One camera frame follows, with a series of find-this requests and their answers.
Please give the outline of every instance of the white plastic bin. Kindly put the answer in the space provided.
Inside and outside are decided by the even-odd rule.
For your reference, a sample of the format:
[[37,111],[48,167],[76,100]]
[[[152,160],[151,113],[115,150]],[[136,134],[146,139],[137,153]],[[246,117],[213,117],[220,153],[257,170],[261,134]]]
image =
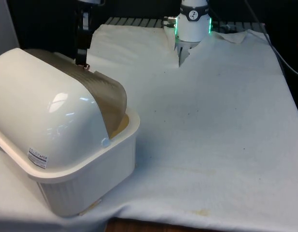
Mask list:
[[0,150],[55,214],[79,214],[133,172],[140,119],[127,108],[124,121],[110,138],[79,81],[20,49],[0,56]]

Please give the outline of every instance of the table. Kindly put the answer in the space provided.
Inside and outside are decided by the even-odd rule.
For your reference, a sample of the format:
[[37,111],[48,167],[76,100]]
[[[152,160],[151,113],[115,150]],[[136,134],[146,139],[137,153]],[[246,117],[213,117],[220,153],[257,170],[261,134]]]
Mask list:
[[178,68],[161,29],[102,26],[88,63],[122,83],[141,117],[137,168],[86,215],[59,218],[0,157],[0,229],[90,231],[120,217],[298,231],[298,111],[274,53],[251,34],[213,34],[190,53]]

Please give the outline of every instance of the transparent lid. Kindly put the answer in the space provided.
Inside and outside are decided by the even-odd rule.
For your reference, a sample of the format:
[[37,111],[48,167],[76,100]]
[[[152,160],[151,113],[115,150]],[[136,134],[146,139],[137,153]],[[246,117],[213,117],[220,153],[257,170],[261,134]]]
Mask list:
[[92,73],[84,70],[48,51],[28,49],[26,52],[79,81],[97,102],[108,136],[113,138],[125,116],[127,107],[126,92],[119,82],[99,72]]

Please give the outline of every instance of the black cable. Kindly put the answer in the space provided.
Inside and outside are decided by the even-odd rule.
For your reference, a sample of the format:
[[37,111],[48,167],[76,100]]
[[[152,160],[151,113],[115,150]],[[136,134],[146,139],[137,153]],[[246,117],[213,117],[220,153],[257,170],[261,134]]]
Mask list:
[[298,72],[296,70],[294,70],[287,62],[286,60],[281,56],[281,54],[278,52],[278,50],[276,50],[276,48],[272,45],[267,33],[266,33],[266,29],[264,27],[264,25],[262,23],[260,23],[259,19],[257,18],[254,10],[252,9],[252,7],[250,6],[249,2],[247,0],[244,0],[247,8],[249,9],[252,17],[254,18],[254,20],[258,23],[262,33],[264,34],[268,44],[270,45],[270,47],[272,48],[272,50],[274,51],[274,53],[278,56],[278,58],[281,59],[281,61],[294,73],[298,76]]

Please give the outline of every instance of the label sticker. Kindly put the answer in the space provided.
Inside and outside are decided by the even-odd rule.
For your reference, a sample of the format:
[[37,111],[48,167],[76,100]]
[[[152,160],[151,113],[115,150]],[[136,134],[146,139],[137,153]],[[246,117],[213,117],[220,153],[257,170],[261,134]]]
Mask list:
[[30,161],[32,161],[35,165],[46,169],[47,167],[47,156],[42,156],[38,151],[36,151],[34,148],[30,147],[28,150],[28,158]]

